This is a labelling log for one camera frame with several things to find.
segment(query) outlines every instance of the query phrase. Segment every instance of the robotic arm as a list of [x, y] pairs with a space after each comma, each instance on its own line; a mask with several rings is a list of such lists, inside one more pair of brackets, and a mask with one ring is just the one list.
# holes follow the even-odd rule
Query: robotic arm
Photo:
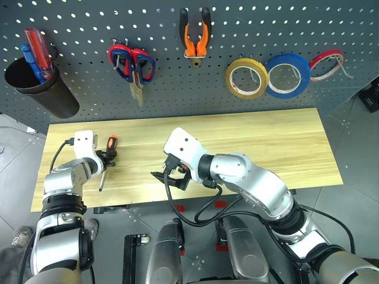
[[[308, 264], [322, 283], [343, 284], [348, 280], [348, 283], [373, 283], [370, 281], [379, 277], [377, 267], [331, 245], [309, 214], [296, 203], [285, 183], [275, 173], [255, 165], [245, 154], [210, 155], [196, 138], [181, 128], [173, 130], [163, 150], [168, 155], [166, 174], [179, 166], [197, 183], [224, 184], [239, 193], [275, 238], [285, 244], [292, 260]], [[153, 175], [163, 181], [163, 174]], [[188, 181], [170, 178], [169, 183], [186, 186]]]
[[80, 283], [81, 271], [94, 262], [91, 235], [84, 229], [82, 189], [84, 183], [113, 165], [105, 159], [105, 152], [95, 151], [96, 147], [97, 135], [91, 130], [75, 133], [77, 159], [46, 176], [30, 260], [34, 277], [27, 284]]

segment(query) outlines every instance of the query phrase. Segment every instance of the wooden table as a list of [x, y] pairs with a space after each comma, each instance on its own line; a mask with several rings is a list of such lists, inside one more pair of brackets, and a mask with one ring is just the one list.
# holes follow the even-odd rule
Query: wooden table
[[[98, 134], [101, 150], [105, 150], [110, 134], [119, 137], [117, 165], [108, 169], [103, 191], [98, 191], [101, 175], [83, 187], [83, 201], [88, 207], [166, 200], [164, 185], [150, 172], [162, 170], [166, 159], [163, 145], [176, 127], [198, 138], [212, 154], [246, 153], [258, 166], [276, 173], [290, 189], [343, 184], [316, 108], [52, 124], [31, 210], [42, 209], [43, 181], [55, 152], [65, 139], [80, 130]], [[74, 158], [73, 147], [65, 146], [55, 166]], [[224, 189], [224, 194], [231, 193]], [[172, 188], [175, 199], [214, 194], [214, 189], [192, 181], [186, 191]]]

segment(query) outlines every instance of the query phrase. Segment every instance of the shoe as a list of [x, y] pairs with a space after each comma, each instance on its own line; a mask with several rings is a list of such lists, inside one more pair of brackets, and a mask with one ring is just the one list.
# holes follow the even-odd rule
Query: shoe
[[84, 229], [87, 229], [91, 233], [91, 240], [94, 241], [99, 231], [99, 222], [96, 219], [85, 219]]
[[26, 248], [33, 235], [30, 227], [22, 226], [13, 234], [12, 246]]

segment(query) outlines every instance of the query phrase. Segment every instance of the black cable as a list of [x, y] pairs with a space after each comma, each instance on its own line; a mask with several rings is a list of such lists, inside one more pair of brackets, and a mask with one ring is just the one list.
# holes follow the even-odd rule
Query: black cable
[[23, 284], [26, 261], [28, 260], [31, 249], [33, 248], [35, 237], [36, 237], [36, 232], [33, 233], [33, 235], [31, 236], [31, 238], [30, 238], [30, 240], [29, 240], [29, 242], [25, 248], [25, 251], [23, 254], [23, 259], [21, 261], [20, 273], [18, 274], [18, 284]]
[[164, 184], [165, 184], [165, 188], [166, 188], [166, 193], [167, 193], [167, 197], [168, 197], [168, 201], [169, 201], [169, 204], [172, 208], [172, 210], [174, 211], [174, 213], [179, 217], [180, 220], [182, 220], [184, 223], [190, 225], [190, 226], [193, 226], [193, 227], [205, 227], [206, 225], [209, 225], [211, 224], [212, 222], [214, 222], [215, 220], [217, 219], [220, 219], [220, 218], [223, 218], [223, 217], [226, 217], [228, 213], [224, 214], [225, 211], [227, 211], [228, 209], [230, 209], [230, 207], [232, 207], [235, 203], [237, 203], [238, 201], [240, 201], [242, 199], [242, 197], [238, 197], [236, 200], [234, 200], [228, 207], [222, 209], [219, 213], [217, 213], [215, 216], [213, 216], [212, 218], [210, 219], [207, 219], [207, 220], [204, 220], [204, 221], [199, 221], [199, 223], [197, 222], [192, 222], [191, 220], [185, 218], [179, 211], [178, 209], [175, 207], [175, 203], [174, 203], [174, 200], [172, 199], [172, 195], [171, 195], [171, 190], [170, 190], [170, 186], [168, 185], [168, 174], [167, 173], [164, 173], [163, 175], [163, 181], [164, 181]]
[[89, 272], [91, 273], [92, 284], [95, 284], [95, 272], [94, 272], [94, 268], [92, 267], [92, 265], [89, 268]]
[[352, 233], [350, 232], [349, 228], [341, 221], [339, 221], [337, 218], [333, 217], [333, 216], [330, 216], [329, 214], [327, 213], [324, 213], [322, 211], [319, 211], [317, 209], [314, 209], [312, 207], [309, 207], [309, 206], [305, 206], [305, 205], [300, 205], [301, 207], [307, 209], [307, 210], [311, 210], [315, 213], [318, 213], [320, 215], [323, 215], [325, 217], [328, 217], [329, 219], [333, 220], [335, 223], [339, 224], [347, 233], [348, 237], [349, 237], [349, 241], [350, 241], [350, 252], [352, 254], [355, 254], [355, 243], [354, 243], [354, 237], [352, 235]]
[[199, 216], [201, 213], [203, 213], [203, 211], [205, 209], [207, 209], [210, 205], [212, 205], [213, 202], [215, 202], [216, 200], [218, 200], [218, 198], [221, 196], [221, 194], [223, 193], [223, 189], [221, 188], [221, 186], [219, 185], [216, 185], [216, 188], [219, 190], [219, 192], [214, 196], [212, 197], [211, 199], [209, 199], [206, 203], [204, 203], [204, 205], [199, 209], [199, 211], [197, 211], [197, 213], [195, 214], [195, 222], [196, 223], [199, 223], [199, 222], [203, 222], [203, 221], [206, 221], [206, 220], [203, 220], [203, 221], [199, 221]]
[[67, 140], [66, 140], [65, 142], [62, 143], [62, 145], [59, 147], [58, 151], [55, 153], [54, 158], [53, 158], [52, 162], [50, 163], [50, 171], [49, 171], [50, 173], [51, 173], [52, 170], [53, 170], [55, 160], [57, 159], [57, 157], [58, 157], [60, 151], [62, 151], [63, 147], [64, 147], [65, 145], [67, 145], [67, 144], [68, 144], [68, 142], [67, 142]]

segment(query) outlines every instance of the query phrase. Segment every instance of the orange-handled pliers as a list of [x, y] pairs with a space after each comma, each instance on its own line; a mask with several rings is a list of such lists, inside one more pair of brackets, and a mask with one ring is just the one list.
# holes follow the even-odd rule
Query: orange-handled pliers
[[203, 19], [203, 35], [195, 47], [195, 44], [190, 40], [188, 35], [188, 12], [185, 8], [180, 10], [179, 34], [185, 47], [184, 56], [192, 60], [194, 67], [200, 67], [201, 59], [207, 55], [207, 46], [212, 35], [211, 12], [209, 8], [201, 10], [201, 17]]

